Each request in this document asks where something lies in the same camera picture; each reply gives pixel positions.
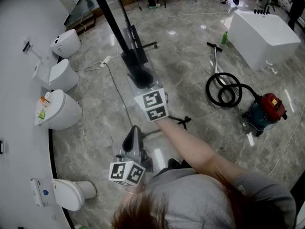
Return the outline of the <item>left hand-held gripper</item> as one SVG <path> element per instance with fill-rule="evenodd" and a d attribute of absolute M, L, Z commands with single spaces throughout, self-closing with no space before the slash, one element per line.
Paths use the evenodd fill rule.
<path fill-rule="evenodd" d="M 124 152 L 117 154 L 110 163 L 109 180 L 120 186 L 136 187 L 146 172 L 153 172 L 153 160 L 143 150 L 143 134 L 138 126 L 131 128 L 122 148 Z"/>

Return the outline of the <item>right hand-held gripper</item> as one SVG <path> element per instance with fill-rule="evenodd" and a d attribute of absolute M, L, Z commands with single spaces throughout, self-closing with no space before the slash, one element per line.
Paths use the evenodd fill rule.
<path fill-rule="evenodd" d="M 141 94 L 141 89 L 136 85 L 133 77 L 127 74 L 127 81 L 134 94 L 134 99 L 142 109 L 149 122 L 154 122 L 169 116 L 165 91 L 157 72 L 149 68 L 149 73 L 153 77 L 150 88 L 153 91 Z"/>

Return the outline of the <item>person's left forearm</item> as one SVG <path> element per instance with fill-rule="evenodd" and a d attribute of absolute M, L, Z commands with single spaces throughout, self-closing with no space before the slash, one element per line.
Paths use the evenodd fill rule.
<path fill-rule="evenodd" d="M 125 194 L 127 196 L 134 196 L 134 195 L 138 195 L 140 193 L 142 193 L 144 190 L 144 186 L 143 185 L 138 185 L 138 186 L 128 186 L 125 189 Z"/>

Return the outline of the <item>person's right forearm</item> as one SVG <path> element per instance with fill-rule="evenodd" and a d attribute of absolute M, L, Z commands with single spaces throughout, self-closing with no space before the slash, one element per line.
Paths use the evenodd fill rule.
<path fill-rule="evenodd" d="M 183 159 L 199 174 L 234 181 L 246 170 L 214 151 L 205 141 L 192 135 L 170 118 L 155 122 Z"/>

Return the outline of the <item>white power strip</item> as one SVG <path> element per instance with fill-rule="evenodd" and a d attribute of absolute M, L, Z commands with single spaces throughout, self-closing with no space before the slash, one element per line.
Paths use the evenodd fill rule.
<path fill-rule="evenodd" d="M 101 68 L 105 67 L 111 59 L 112 59 L 111 56 L 107 56 L 103 61 L 101 61 L 100 67 Z"/>

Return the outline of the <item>person's black trousers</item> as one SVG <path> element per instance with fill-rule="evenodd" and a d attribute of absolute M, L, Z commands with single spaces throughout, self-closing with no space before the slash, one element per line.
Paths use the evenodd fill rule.
<path fill-rule="evenodd" d="M 163 168 L 156 176 L 161 175 L 162 173 L 165 173 L 168 170 L 172 169 L 186 169 L 186 168 L 192 168 L 185 160 L 183 160 L 181 163 L 178 162 L 175 158 L 171 157 L 168 160 L 168 166 L 166 168 Z"/>

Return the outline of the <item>white one-piece toilet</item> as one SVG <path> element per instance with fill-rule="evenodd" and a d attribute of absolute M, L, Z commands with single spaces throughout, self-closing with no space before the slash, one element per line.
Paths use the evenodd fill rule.
<path fill-rule="evenodd" d="M 75 125 L 81 118 L 81 106 L 62 90 L 50 92 L 49 106 L 45 108 L 40 99 L 37 101 L 34 115 L 34 124 L 46 129 L 64 130 Z M 44 110 L 43 120 L 37 117 L 37 112 Z"/>

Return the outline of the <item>white two-piece toilet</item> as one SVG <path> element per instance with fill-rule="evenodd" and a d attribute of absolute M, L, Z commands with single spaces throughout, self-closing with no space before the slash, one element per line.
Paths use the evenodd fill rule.
<path fill-rule="evenodd" d="M 48 59 L 39 60 L 34 67 L 32 80 L 47 90 L 69 91 L 77 85 L 79 75 L 72 69 L 68 59 L 50 67 Z"/>

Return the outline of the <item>white toilet blue sticker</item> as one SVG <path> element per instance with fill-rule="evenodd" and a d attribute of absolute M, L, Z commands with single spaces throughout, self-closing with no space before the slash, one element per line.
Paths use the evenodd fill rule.
<path fill-rule="evenodd" d="M 30 186 L 36 205 L 60 206 L 69 211 L 78 211 L 88 199 L 97 196 L 90 181 L 70 181 L 55 178 L 32 178 Z"/>

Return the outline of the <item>white smart toilet black stripe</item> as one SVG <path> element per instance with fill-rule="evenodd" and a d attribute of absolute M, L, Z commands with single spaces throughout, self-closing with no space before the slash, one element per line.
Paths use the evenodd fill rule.
<path fill-rule="evenodd" d="M 75 29 L 60 34 L 50 45 L 51 50 L 64 59 L 71 57 L 80 47 L 81 41 Z"/>

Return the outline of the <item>person's grey shirt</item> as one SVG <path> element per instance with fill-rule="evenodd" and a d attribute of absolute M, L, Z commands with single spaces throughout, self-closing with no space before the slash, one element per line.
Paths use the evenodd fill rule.
<path fill-rule="evenodd" d="M 293 229 L 296 205 L 291 193 L 255 172 L 232 183 L 171 169 L 155 176 L 145 193 L 165 203 L 165 221 L 172 229 Z"/>

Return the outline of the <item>wooden step platform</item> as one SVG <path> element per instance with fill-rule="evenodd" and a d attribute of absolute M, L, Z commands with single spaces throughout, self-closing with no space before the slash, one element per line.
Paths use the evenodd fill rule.
<path fill-rule="evenodd" d="M 117 0 L 106 0 L 109 8 L 119 7 Z M 85 21 L 103 16 L 103 11 L 96 0 L 79 0 L 73 12 L 64 22 L 66 30 L 75 29 L 77 33 L 84 30 Z"/>

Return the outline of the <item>white bathtub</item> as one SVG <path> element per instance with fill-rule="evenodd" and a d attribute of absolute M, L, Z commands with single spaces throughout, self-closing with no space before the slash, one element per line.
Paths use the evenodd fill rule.
<path fill-rule="evenodd" d="M 246 11 L 233 13 L 228 40 L 254 71 L 291 58 L 301 43 L 279 16 Z"/>

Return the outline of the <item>red and teal vacuum cleaner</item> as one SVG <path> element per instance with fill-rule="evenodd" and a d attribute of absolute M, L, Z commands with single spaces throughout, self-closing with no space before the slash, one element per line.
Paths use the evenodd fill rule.
<path fill-rule="evenodd" d="M 214 52 L 214 74 L 207 80 L 205 90 L 208 99 L 213 104 L 225 108 L 236 107 L 242 100 L 243 89 L 248 90 L 252 94 L 254 102 L 241 117 L 256 130 L 256 137 L 263 134 L 267 127 L 277 124 L 281 119 L 287 119 L 284 104 L 275 94 L 259 95 L 250 86 L 241 83 L 233 74 L 218 72 L 217 53 L 223 50 L 211 42 L 208 42 L 207 45 L 212 47 Z M 212 97 L 210 92 L 210 85 L 213 81 L 220 86 L 217 100 Z"/>

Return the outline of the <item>black bathtub faucet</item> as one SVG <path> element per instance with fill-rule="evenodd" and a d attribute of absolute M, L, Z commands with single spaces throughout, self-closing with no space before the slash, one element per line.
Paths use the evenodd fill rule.
<path fill-rule="evenodd" d="M 268 15 L 270 14 L 270 8 L 275 12 L 275 7 L 271 3 L 267 3 L 263 9 L 254 9 L 254 14 Z"/>

